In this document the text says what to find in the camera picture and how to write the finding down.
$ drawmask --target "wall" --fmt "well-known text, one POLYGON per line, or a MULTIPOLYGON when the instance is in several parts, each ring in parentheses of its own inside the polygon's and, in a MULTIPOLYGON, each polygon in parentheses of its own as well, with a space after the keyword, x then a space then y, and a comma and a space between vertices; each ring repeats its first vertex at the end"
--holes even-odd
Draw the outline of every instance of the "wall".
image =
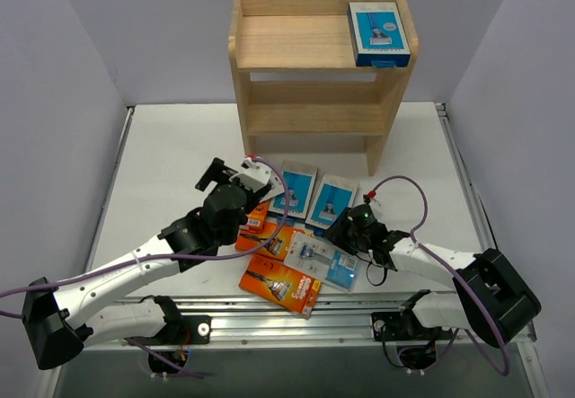
MULTIPOLYGON (((0 0, 0 100, 5 290, 83 267, 126 108, 68 0, 0 0)), ((0 318, 0 331, 0 395, 31 396, 40 371, 22 324, 0 318)))
MULTIPOLYGON (((234 102, 232 0, 70 0, 128 104, 234 102)), ((502 0, 408 0, 420 35, 410 101, 451 97, 502 0)))
POLYGON ((504 0, 453 97, 456 139, 500 248, 540 297, 552 396, 572 396, 575 0, 504 0))

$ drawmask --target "orange box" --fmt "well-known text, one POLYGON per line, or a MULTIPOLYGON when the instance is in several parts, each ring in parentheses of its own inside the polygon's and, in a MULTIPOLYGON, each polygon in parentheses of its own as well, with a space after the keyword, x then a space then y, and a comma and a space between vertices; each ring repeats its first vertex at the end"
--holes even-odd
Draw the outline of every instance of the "orange box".
POLYGON ((243 290, 305 317, 311 314, 321 286, 319 279, 258 254, 253 255, 240 280, 243 290))
MULTIPOLYGON (((266 221, 263 223, 261 232, 257 234, 254 232, 240 231, 240 234, 237 236, 237 241, 235 242, 235 248, 240 251, 246 251, 256 247, 268 239, 277 228, 277 223, 266 221)), ((312 234, 312 232, 308 230, 296 229, 293 226, 283 226, 273 241, 259 249, 256 253, 270 257, 276 261, 283 261, 288 255, 291 238, 293 237, 293 234, 297 232, 300 234, 307 234, 309 236, 312 234)))
POLYGON ((248 229, 251 232, 260 232, 263 228, 263 224, 268 215, 268 209, 270 208, 271 199, 262 202, 260 205, 255 207, 253 211, 248 214, 248 223, 245 226, 240 226, 241 229, 248 229))

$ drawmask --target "screw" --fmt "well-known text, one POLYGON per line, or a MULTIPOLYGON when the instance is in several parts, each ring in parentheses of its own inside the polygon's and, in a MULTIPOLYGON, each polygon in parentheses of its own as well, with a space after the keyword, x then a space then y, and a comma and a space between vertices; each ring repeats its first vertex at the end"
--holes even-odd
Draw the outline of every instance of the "screw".
POLYGON ((207 323, 200 323, 198 325, 198 334, 200 337, 207 337, 209 334, 209 325, 207 323))
POLYGON ((376 320, 374 322, 374 331, 381 332, 384 329, 385 322, 383 320, 376 320))

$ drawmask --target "wooden bookcase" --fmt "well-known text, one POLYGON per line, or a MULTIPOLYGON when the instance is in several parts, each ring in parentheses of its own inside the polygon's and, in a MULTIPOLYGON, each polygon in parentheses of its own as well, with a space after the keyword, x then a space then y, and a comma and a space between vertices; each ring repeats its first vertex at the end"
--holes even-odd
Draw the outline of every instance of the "wooden bookcase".
POLYGON ((418 56, 406 0, 234 0, 229 57, 245 153, 256 137, 339 134, 364 138, 367 169, 376 172, 418 56), (350 1, 395 1, 410 46, 407 67, 356 67, 348 24, 350 1), (375 73, 364 81, 253 81, 262 72, 375 73))

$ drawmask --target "white tabletop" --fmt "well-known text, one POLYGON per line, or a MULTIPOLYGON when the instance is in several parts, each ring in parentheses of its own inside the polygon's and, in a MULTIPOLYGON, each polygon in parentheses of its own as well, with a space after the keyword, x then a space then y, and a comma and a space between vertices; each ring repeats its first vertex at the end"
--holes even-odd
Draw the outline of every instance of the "white tabletop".
MULTIPOLYGON (((284 159, 290 159, 315 164, 322 172, 358 180, 356 204, 361 202, 361 195, 384 177, 411 176, 429 198, 429 218, 419 231, 419 238, 458 251, 480 250, 431 102, 402 104, 374 177, 367 176, 366 157, 357 137, 291 136, 258 138, 258 142, 258 153, 278 166, 284 159)), ((194 186, 215 156, 235 169, 243 160, 234 104, 137 106, 93 267, 133 250, 173 220, 200 206, 206 193, 195 190, 194 186)), ((419 222, 421 199, 408 182, 389 182, 378 191, 377 199, 382 203, 388 228, 409 230, 419 222)), ((233 251, 233 247, 222 247, 219 253, 233 251)), ((142 287, 133 296, 241 296, 244 292, 237 285, 248 260, 206 261, 184 274, 142 287)), ((379 279, 378 270, 370 273, 372 280, 379 279)), ((354 293, 402 293, 422 288, 445 289, 424 278, 392 272, 384 286, 372 287, 361 271, 354 293)), ((339 293, 327 286, 322 292, 339 293)))

